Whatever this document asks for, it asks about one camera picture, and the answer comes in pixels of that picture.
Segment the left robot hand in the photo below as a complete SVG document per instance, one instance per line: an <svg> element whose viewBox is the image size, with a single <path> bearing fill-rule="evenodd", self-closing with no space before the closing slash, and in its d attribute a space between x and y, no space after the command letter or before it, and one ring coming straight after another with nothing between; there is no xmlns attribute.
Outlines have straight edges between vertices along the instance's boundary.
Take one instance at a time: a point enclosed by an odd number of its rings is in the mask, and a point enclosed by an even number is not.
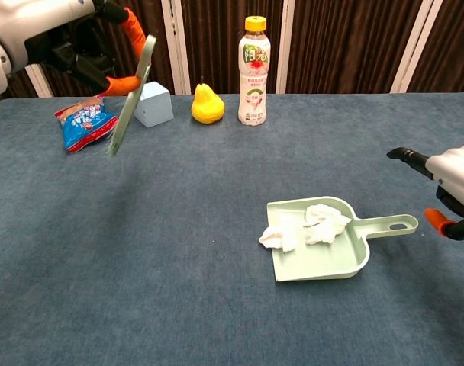
<svg viewBox="0 0 464 366"><path fill-rule="evenodd" d="M87 85L94 94L122 96L142 78L114 75L114 57L98 20L118 24L136 56L145 36L136 15L113 1L0 1L0 95L8 77L26 66L49 66Z"/></svg>

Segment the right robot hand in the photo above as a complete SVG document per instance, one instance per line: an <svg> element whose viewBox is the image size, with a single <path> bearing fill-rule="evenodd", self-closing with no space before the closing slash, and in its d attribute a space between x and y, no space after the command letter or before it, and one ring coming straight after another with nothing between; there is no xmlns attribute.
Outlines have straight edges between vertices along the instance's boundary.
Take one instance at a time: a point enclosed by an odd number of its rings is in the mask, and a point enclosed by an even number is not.
<svg viewBox="0 0 464 366"><path fill-rule="evenodd" d="M441 236L464 240L464 146L433 156L397 147L389 151L387 157L406 163L438 184L436 197L462 219L458 222L450 220L435 208L427 208L424 215Z"/></svg>

